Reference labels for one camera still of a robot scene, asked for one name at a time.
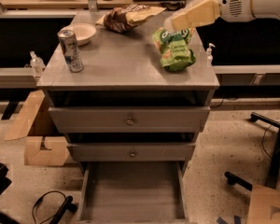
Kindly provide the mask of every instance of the drawer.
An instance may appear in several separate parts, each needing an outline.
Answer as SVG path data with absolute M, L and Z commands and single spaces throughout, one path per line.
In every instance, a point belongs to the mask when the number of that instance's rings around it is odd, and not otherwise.
M 188 223 L 176 161 L 89 162 L 77 223 Z
M 68 144 L 74 161 L 188 161 L 195 143 Z
M 217 74 L 222 86 L 280 86 L 280 74 L 265 73 Z
M 209 107 L 51 107 L 60 133 L 156 133 L 203 130 Z

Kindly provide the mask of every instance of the drawer knob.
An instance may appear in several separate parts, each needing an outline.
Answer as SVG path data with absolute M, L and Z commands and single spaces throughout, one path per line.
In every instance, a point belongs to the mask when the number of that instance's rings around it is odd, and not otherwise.
M 133 124 L 134 124 L 133 119 L 131 117 L 128 117 L 127 125 L 132 126 Z
M 134 157 L 136 157 L 136 154 L 137 154 L 137 153 L 136 153 L 135 151 L 132 150 L 132 151 L 130 152 L 130 157 L 131 157 L 131 158 L 134 158 Z

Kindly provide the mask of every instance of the snack bag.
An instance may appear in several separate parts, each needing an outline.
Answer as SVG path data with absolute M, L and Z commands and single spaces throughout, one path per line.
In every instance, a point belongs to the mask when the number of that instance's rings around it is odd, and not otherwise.
M 137 4 L 115 7 L 95 24 L 103 25 L 106 29 L 117 33 L 124 33 L 147 22 L 149 18 L 164 10 L 164 7 L 151 7 L 148 5 Z
M 182 71 L 196 62 L 188 43 L 194 29 L 169 33 L 163 27 L 152 34 L 152 40 L 161 53 L 161 66 L 168 71 Z

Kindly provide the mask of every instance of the green chip bag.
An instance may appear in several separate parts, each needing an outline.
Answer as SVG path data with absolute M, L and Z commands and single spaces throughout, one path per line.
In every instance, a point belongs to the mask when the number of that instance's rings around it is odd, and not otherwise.
M 196 62 L 194 52 L 188 47 L 193 32 L 193 29 L 185 29 L 169 33 L 161 27 L 152 34 L 154 44 L 161 53 L 162 67 L 168 71 L 182 71 Z

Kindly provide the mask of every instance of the empty drawer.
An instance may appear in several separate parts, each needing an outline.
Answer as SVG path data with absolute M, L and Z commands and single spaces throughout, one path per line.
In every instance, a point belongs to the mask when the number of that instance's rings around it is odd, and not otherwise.
M 60 133 L 198 133 L 209 107 L 51 107 L 49 112 Z
M 177 162 L 88 163 L 77 223 L 186 223 Z

